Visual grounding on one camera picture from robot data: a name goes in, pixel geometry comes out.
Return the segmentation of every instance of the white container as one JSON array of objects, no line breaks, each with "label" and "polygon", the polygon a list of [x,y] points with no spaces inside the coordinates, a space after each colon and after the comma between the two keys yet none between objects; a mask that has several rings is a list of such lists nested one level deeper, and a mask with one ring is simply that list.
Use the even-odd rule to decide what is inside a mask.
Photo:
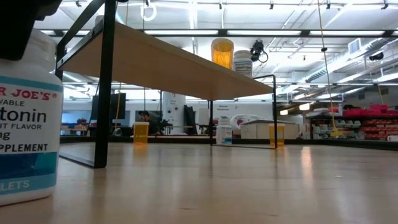
[{"label": "white container", "polygon": [[221,119],[218,120],[216,130],[217,144],[232,144],[232,127],[229,123],[230,119],[227,117],[221,117]]},{"label": "white container", "polygon": [[20,61],[0,60],[0,205],[55,187],[63,88],[54,66],[55,42],[37,30]]},{"label": "white container", "polygon": [[250,58],[251,54],[248,50],[239,50],[235,52],[233,70],[246,77],[252,78],[253,62]]}]

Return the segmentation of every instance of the light wood surface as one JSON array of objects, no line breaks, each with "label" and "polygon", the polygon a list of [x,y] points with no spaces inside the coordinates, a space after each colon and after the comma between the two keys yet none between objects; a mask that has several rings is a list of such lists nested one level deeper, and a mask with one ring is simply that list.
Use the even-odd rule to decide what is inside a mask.
[{"label": "light wood surface", "polygon": [[[101,43],[102,33],[61,69],[100,77]],[[115,27],[113,80],[205,100],[272,93],[267,85],[120,23]]]},{"label": "light wood surface", "polygon": [[54,195],[0,207],[0,223],[396,224],[397,161],[396,152],[335,146],[112,143],[107,168],[60,159]]}]

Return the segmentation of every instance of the ceiling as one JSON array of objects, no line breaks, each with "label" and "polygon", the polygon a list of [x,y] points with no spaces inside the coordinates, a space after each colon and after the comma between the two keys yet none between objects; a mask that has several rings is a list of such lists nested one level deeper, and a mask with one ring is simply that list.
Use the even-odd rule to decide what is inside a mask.
[{"label": "ceiling", "polygon": [[[75,0],[63,1],[58,11],[35,23],[36,29],[69,29],[77,17],[82,13],[90,1]],[[320,0],[322,24],[324,29],[397,29],[398,27],[398,0],[388,0],[389,7],[384,6],[383,0]],[[320,20],[317,0],[151,0],[149,7],[144,7],[145,21],[141,16],[141,9],[145,1],[129,1],[119,3],[116,19],[136,29],[319,29]],[[96,15],[102,15],[100,9]],[[92,29],[95,18],[91,18],[83,29]],[[210,45],[214,37],[160,37],[187,51],[193,52],[195,44],[196,54],[210,59]],[[267,63],[254,64],[256,76],[274,73],[278,82],[296,81],[297,74],[306,74],[314,68],[325,64],[321,38],[260,38],[266,52],[269,54]],[[74,38],[67,48],[72,48],[80,38]],[[249,49],[255,37],[232,37],[235,50]],[[352,38],[327,38],[325,45],[328,48],[326,59],[331,60],[340,53],[348,50]],[[398,50],[389,47],[390,59],[395,58]],[[364,60],[355,61],[338,70],[336,73],[352,75],[363,69]],[[82,82],[90,78],[79,74],[69,74]],[[64,81],[75,82],[66,77]]]}]

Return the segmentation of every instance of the shelving unit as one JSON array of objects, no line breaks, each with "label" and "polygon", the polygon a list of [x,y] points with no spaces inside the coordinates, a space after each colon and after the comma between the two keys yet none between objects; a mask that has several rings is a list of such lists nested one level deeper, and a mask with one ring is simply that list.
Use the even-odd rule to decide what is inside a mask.
[{"label": "shelving unit", "polygon": [[[325,132],[332,128],[331,116],[313,116],[310,120],[311,139],[333,139]],[[398,116],[335,116],[336,127],[343,132],[343,139],[386,140],[390,135],[398,135]]]},{"label": "shelving unit", "polygon": [[[69,41],[103,4],[103,22],[99,22],[66,53],[65,47]],[[113,80],[208,100],[210,121],[213,120],[213,100],[273,93],[274,137],[277,139],[275,75],[257,77],[272,77],[273,87],[269,87],[146,35],[143,30],[119,24],[115,22],[115,13],[115,0],[93,0],[57,45],[55,74],[59,79],[62,80],[63,71],[99,78],[98,111],[101,113],[97,120],[94,163],[77,162],[94,168],[106,166]],[[213,123],[210,122],[210,144],[213,142],[212,127]]]}]

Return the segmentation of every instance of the white ceiling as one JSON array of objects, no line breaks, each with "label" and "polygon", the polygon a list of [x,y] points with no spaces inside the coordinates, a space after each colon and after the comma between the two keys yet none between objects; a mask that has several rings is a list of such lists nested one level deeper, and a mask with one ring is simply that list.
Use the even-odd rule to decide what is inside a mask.
[{"label": "white ceiling", "polygon": [[[270,1],[255,0],[222,0],[223,9],[219,9],[220,0],[151,0],[156,6],[157,15],[151,21],[143,22],[141,17],[142,1],[130,1],[118,5],[117,17],[127,25],[136,29],[191,29],[190,10],[197,11],[194,16],[195,29],[319,29],[319,15],[317,0],[274,0],[274,9],[270,10]],[[398,27],[398,0],[388,0],[389,7],[382,10],[383,0],[330,0],[332,8],[326,10],[322,5],[321,15],[323,25],[327,29],[396,29]],[[44,21],[37,21],[37,29],[69,29],[76,18],[81,14],[89,1],[80,1],[83,7],[77,7],[75,0],[63,1],[58,11]],[[145,15],[150,16],[152,9],[146,9]],[[95,18],[83,27],[93,28]],[[190,37],[163,37],[160,38],[177,47],[192,51]],[[210,44],[214,38],[197,38],[199,56],[210,59]],[[235,50],[250,48],[257,38],[240,37],[230,38],[235,44]],[[347,49],[350,38],[325,39],[328,47],[328,58],[334,57]],[[73,39],[68,48],[79,41]],[[263,38],[266,46],[272,38]],[[296,51],[297,44],[306,43],[291,59],[288,58]],[[290,39],[277,38],[267,49],[269,61],[262,67],[256,68],[261,75],[274,72],[280,77],[288,77],[293,71],[305,72],[323,64],[321,39]]]}]

